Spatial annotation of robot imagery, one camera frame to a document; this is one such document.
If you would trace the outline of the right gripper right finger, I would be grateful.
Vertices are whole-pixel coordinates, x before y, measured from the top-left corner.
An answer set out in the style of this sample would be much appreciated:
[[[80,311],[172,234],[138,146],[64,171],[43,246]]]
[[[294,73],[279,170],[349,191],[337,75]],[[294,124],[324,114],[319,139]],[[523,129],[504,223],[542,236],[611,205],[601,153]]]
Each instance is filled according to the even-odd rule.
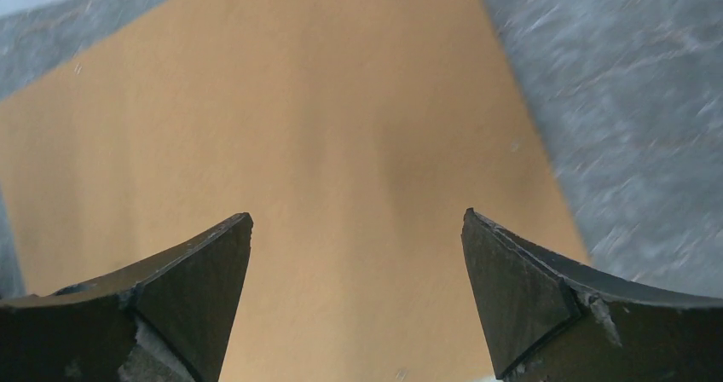
[[[719,298],[606,274],[473,209],[461,241],[498,380],[721,380]]]

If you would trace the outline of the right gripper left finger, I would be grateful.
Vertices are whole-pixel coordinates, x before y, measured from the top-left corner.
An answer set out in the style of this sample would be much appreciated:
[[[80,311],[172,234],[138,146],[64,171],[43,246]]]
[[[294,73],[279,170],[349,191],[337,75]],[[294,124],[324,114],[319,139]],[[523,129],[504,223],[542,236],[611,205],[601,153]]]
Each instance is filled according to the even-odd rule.
[[[3,299],[2,380],[218,380],[252,227],[238,213],[106,275]]]

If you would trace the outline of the brown cardboard backing board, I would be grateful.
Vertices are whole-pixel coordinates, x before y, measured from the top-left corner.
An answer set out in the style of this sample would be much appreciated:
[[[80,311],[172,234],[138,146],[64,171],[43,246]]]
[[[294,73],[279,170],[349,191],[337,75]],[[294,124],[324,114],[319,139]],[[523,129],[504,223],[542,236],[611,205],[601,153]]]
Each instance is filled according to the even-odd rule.
[[[586,259],[479,0],[169,0],[2,102],[1,183],[36,294],[250,213],[224,381],[490,377],[468,208]]]

